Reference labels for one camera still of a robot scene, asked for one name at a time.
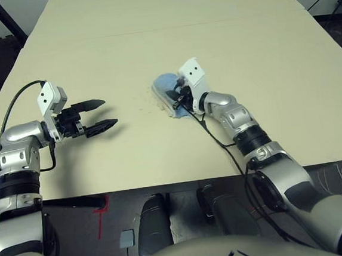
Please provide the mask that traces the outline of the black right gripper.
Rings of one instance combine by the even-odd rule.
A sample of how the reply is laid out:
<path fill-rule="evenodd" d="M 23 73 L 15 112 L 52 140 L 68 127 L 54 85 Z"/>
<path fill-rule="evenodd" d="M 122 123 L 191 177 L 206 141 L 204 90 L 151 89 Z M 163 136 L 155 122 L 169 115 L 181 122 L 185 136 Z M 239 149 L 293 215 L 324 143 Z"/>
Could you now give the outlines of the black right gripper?
<path fill-rule="evenodd" d="M 172 100 L 176 100 L 173 103 L 174 109 L 179 109 L 181 107 L 186 108 L 188 111 L 193 111 L 193 95 L 191 89 L 188 85 L 186 85 L 186 81 L 184 78 L 178 78 L 177 83 L 175 85 L 175 90 L 166 91 L 166 95 L 168 98 Z"/>

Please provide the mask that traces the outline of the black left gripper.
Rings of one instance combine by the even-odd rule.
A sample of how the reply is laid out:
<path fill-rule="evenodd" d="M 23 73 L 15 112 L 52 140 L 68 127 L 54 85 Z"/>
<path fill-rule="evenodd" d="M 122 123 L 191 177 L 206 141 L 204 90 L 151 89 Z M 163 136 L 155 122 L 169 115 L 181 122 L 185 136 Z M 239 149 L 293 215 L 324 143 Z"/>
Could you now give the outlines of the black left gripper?
<path fill-rule="evenodd" d="M 80 122 L 81 112 L 95 110 L 102 104 L 105 104 L 104 100 L 94 99 L 75 103 L 71 105 L 71 108 L 63 109 L 55 118 L 58 131 L 65 138 L 76 138 L 82 135 L 85 135 L 86 138 L 90 138 L 109 130 L 111 127 L 115 126 L 115 124 L 118 122 L 118 119 L 102 120 L 86 129 Z"/>

